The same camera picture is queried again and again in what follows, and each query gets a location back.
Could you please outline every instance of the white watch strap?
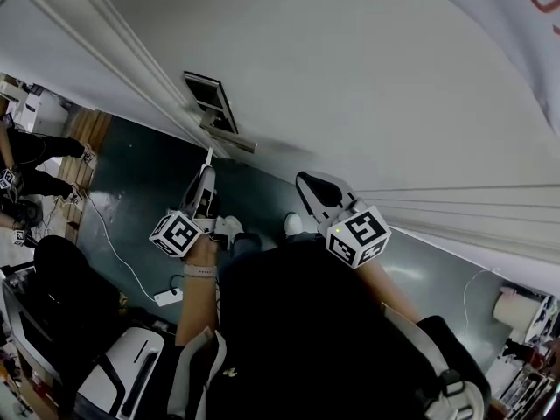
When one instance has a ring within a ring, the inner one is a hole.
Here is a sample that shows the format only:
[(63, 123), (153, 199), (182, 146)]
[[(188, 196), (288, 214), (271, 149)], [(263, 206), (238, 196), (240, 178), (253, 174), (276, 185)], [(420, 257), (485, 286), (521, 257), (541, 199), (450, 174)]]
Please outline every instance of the white watch strap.
[(218, 274), (218, 268), (215, 266), (194, 266), (192, 264), (185, 265), (185, 275), (189, 277), (215, 278)]

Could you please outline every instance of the sleeve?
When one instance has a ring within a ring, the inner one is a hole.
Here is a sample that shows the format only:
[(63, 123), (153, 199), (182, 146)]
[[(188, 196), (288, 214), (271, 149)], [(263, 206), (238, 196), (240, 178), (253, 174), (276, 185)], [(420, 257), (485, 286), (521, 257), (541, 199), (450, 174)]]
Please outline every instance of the sleeve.
[(488, 409), (492, 399), (490, 384), (471, 354), (457, 340), (445, 321), (439, 316), (432, 316), (421, 320), (417, 325), (436, 343), (449, 368), (456, 370), (465, 381), (479, 388), (484, 406)]

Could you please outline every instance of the floor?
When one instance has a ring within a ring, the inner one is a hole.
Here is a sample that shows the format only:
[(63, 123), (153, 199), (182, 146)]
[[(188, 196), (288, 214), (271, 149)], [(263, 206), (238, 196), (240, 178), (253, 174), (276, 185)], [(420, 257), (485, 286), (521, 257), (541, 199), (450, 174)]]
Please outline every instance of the floor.
[[(116, 251), (152, 296), (168, 290), (170, 278), (181, 274), (182, 266), (152, 245), (148, 236), (166, 208), (179, 204), (205, 156), (201, 148), (116, 117), (109, 127), (90, 197), (108, 224)], [(238, 217), (246, 230), (260, 234), (266, 249), (282, 238), (284, 216), (290, 211), (301, 214), (304, 225), (314, 229), (294, 185), (244, 164), (213, 163), (221, 214)], [(91, 204), (82, 217), (78, 247), (95, 270), (127, 294), (132, 305), (178, 321), (180, 304), (157, 307), (113, 255)], [(465, 340), (463, 289), (480, 268), (399, 232), (393, 233), (380, 261), (424, 316), (443, 316)], [(470, 321), (466, 347), (485, 372), (511, 332), (492, 316), (502, 283), (494, 274), (480, 274), (466, 296)]]

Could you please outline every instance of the power strip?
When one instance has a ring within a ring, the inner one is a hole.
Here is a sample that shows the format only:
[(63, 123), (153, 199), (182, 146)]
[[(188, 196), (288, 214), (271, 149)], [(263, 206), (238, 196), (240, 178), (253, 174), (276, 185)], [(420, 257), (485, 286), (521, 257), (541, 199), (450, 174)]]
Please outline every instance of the power strip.
[(154, 300), (157, 306), (166, 306), (175, 304), (183, 300), (183, 291), (179, 288), (173, 288), (172, 290), (167, 290), (166, 292), (160, 292), (154, 296)]

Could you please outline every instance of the white shoe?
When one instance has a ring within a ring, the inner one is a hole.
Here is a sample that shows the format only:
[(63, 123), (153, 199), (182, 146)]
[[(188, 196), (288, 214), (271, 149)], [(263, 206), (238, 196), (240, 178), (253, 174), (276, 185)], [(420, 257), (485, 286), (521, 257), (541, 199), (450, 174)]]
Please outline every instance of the white shoe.
[(70, 184), (70, 186), (72, 187), (72, 192), (64, 199), (64, 202), (67, 204), (74, 204), (78, 210), (83, 211), (84, 199), (80, 195), (78, 184)]
[(91, 149), (91, 145), (89, 143), (84, 144), (84, 153), (81, 155), (81, 159), (86, 162), (86, 165), (90, 168), (95, 168), (97, 164), (97, 154), (94, 153), (94, 150)]
[(228, 231), (227, 237), (229, 238), (229, 242), (233, 243), (235, 236), (244, 232), (243, 225), (234, 216), (226, 216), (225, 222)]
[(283, 221), (283, 231), (286, 236), (299, 235), (304, 231), (304, 224), (297, 213), (288, 213)]

